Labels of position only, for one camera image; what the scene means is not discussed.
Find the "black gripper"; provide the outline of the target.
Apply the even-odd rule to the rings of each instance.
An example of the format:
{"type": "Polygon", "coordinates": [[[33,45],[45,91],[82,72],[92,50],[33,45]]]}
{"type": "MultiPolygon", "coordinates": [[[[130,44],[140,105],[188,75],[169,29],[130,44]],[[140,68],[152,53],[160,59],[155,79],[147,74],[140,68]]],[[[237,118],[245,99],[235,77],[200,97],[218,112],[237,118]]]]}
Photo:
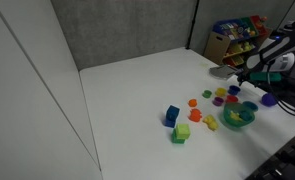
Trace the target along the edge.
{"type": "Polygon", "coordinates": [[[239,85],[242,85],[244,82],[250,79],[250,72],[245,69],[239,69],[236,75],[237,75],[237,81],[239,85]]]}

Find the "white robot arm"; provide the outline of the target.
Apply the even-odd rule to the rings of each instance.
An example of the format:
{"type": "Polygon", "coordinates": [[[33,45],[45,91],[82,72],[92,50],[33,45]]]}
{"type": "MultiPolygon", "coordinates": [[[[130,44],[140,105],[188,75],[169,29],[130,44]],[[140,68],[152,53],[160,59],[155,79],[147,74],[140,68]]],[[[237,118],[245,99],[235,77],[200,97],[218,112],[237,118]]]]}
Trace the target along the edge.
{"type": "Polygon", "coordinates": [[[282,108],[295,112],[295,21],[283,34],[267,38],[260,49],[247,58],[238,82],[249,81],[266,87],[282,108]]]}

